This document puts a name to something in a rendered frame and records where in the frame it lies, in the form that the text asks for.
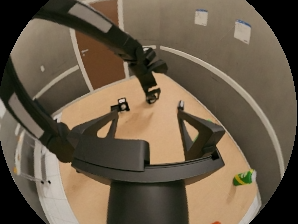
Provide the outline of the green drink can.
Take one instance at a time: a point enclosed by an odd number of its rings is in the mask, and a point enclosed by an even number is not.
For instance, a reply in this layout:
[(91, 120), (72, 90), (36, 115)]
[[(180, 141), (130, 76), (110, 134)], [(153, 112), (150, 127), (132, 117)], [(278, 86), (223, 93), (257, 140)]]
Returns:
[(247, 185), (254, 182), (256, 179), (256, 171), (250, 170), (247, 172), (236, 174), (233, 179), (234, 186)]

